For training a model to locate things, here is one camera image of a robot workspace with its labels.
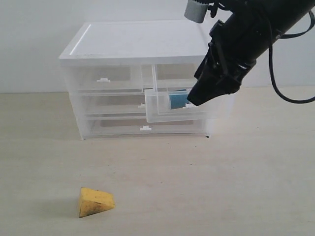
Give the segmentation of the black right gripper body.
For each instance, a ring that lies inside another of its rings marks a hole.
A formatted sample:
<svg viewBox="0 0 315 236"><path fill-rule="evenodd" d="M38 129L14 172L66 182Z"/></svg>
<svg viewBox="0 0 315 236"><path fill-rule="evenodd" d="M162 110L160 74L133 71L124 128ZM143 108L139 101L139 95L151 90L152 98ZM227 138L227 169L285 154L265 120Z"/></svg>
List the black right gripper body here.
<svg viewBox="0 0 315 236"><path fill-rule="evenodd" d="M255 65L256 60L238 60L211 46L195 73L197 82L193 87L193 95L222 96L236 93L244 77Z"/></svg>

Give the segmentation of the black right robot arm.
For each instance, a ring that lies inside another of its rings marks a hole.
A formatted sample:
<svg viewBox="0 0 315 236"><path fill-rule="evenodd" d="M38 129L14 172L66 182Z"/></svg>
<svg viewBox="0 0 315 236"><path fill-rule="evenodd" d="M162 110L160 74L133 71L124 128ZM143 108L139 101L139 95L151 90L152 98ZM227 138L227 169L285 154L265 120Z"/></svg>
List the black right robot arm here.
<svg viewBox="0 0 315 236"><path fill-rule="evenodd" d="M305 15L314 27L312 0L190 0L184 16L202 23L207 13L229 11L226 21L210 29L208 51L195 72L196 84L188 101L200 106L216 97L236 93L244 77L264 53L273 52L279 39L294 38L288 30Z"/></svg>

